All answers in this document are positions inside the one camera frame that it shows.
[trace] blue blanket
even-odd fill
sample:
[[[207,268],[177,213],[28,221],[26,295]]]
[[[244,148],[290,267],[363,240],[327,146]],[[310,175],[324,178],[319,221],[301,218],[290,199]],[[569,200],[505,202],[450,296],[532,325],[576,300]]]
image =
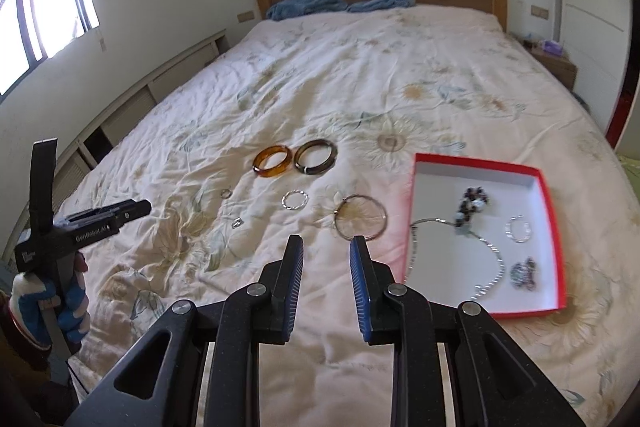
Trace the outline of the blue blanket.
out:
[[[284,0],[267,10],[267,19],[281,21],[311,13],[343,12],[347,6],[343,0]]]
[[[415,6],[415,0],[370,0],[353,3],[347,8],[347,12],[373,12],[390,8],[410,8],[411,6]]]

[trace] gloved hand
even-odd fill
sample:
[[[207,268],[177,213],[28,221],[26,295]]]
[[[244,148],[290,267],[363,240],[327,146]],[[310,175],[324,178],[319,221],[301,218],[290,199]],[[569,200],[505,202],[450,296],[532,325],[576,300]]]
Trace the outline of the gloved hand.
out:
[[[73,343],[79,343],[89,332],[90,316],[86,311],[89,301],[84,292],[84,272],[88,270],[82,254],[74,261],[74,277],[65,295],[65,308],[58,316],[58,326]],[[40,347],[49,347],[51,339],[40,314],[38,301],[58,300],[56,287],[50,280],[41,280],[33,273],[19,273],[14,278],[14,288],[9,299],[9,310],[14,321],[30,341]]]

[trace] silver chain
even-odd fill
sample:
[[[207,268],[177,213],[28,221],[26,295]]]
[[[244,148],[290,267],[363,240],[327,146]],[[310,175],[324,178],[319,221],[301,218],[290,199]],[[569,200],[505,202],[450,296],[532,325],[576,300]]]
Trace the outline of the silver chain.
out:
[[[406,272],[406,276],[404,277],[404,280],[406,280],[407,277],[409,277],[411,270],[414,269],[415,257],[418,253],[418,233],[417,233],[418,225],[422,223],[442,223],[443,225],[449,225],[450,227],[454,227],[454,228],[456,227],[455,223],[446,221],[445,219],[440,219],[439,217],[429,217],[428,219],[418,219],[418,221],[414,221],[411,224],[410,227],[411,227],[412,253],[411,253],[411,259],[409,260],[409,266]],[[486,284],[484,286],[476,284],[476,293],[473,297],[471,297],[470,300],[477,301],[479,298],[484,297],[491,288],[493,288],[495,285],[497,285],[498,282],[500,282],[502,277],[504,277],[506,270],[504,267],[504,260],[500,255],[500,250],[495,248],[494,245],[492,245],[492,243],[489,243],[484,237],[480,237],[477,233],[471,232],[471,230],[466,230],[466,233],[468,235],[475,237],[482,243],[484,243],[489,248],[489,250],[494,252],[495,258],[497,259],[498,266],[499,266],[498,275],[493,279],[491,279],[491,282],[489,284]]]

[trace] wooden bedside table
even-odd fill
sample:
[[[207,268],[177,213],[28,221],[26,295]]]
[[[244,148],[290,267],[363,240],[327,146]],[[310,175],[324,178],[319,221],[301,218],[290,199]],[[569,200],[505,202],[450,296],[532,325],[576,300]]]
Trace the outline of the wooden bedside table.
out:
[[[569,91],[574,90],[578,68],[576,68],[568,58],[552,55],[540,48],[533,48],[528,51],[540,64],[549,70],[549,73],[556,77],[564,87]]]

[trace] bedspread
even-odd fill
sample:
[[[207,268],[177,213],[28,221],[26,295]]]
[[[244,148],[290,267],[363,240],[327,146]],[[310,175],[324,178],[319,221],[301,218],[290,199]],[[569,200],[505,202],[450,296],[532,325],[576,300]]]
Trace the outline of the bedspread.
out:
[[[320,137],[338,147],[325,174],[252,172],[261,149]],[[638,201],[570,93],[493,16],[468,9],[261,22],[155,107],[60,210],[125,198],[153,207],[86,248],[92,329],[71,364],[95,386],[171,302],[226,298],[297,233],[305,267],[296,326],[289,344],[260,351],[263,425],[388,425],[391,348],[362,342],[348,243],[332,212],[354,192],[383,201],[388,229],[369,248],[402,279],[416,152],[543,171],[567,307],[502,325],[588,426],[605,425],[640,376]],[[226,200],[224,188],[233,191]],[[294,188],[310,197],[302,210],[280,204]],[[244,224],[233,229],[236,217]],[[364,222],[366,211],[350,219]]]

